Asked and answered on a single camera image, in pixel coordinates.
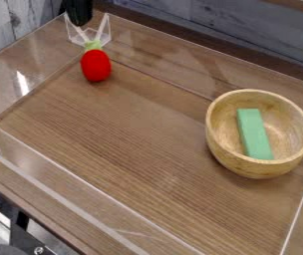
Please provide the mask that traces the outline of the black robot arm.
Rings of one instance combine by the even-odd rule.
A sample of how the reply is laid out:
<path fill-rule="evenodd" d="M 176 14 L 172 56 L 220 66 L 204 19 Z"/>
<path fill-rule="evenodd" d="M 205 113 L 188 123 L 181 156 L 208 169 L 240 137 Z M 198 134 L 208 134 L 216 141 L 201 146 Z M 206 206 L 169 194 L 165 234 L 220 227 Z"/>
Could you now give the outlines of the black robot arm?
<path fill-rule="evenodd" d="M 74 26 L 83 26 L 93 17 L 93 0 L 63 0 L 65 11 Z"/>

